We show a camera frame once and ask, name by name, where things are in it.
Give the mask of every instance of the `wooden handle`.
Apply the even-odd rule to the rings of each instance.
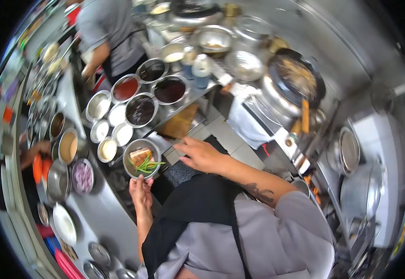
[[[180,27],[179,32],[193,32],[196,29],[195,26],[192,27]]]
[[[233,82],[231,82],[228,85],[221,88],[221,94],[224,94],[224,95],[228,94],[230,92],[230,90],[232,89],[232,86],[233,86]]]
[[[303,99],[301,101],[301,107],[303,109],[301,115],[301,130],[308,134],[310,132],[310,104],[308,100]]]

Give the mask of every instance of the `strainer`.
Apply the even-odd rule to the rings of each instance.
[[[262,77],[264,66],[255,55],[245,51],[233,51],[226,56],[225,64],[228,72],[233,75],[233,80],[221,89],[228,93],[237,80],[255,81]]]

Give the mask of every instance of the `rubber mat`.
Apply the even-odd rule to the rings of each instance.
[[[221,143],[219,143],[213,135],[209,136],[204,141],[210,143],[222,154],[228,154],[227,150],[222,147]],[[194,170],[189,166],[186,166],[183,162],[178,161],[164,172],[161,172],[160,177],[154,182],[151,192],[159,203],[163,204],[174,188],[181,183],[190,180],[195,174],[199,173],[202,172]]]

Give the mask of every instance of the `red sauce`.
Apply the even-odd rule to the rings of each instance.
[[[134,78],[124,80],[114,88],[114,98],[118,101],[124,101],[133,97],[137,91],[137,86],[137,80]]]

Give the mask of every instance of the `plate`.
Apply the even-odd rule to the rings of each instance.
[[[74,246],[77,243],[77,231],[74,221],[62,205],[55,205],[53,219],[60,238],[69,246]]]

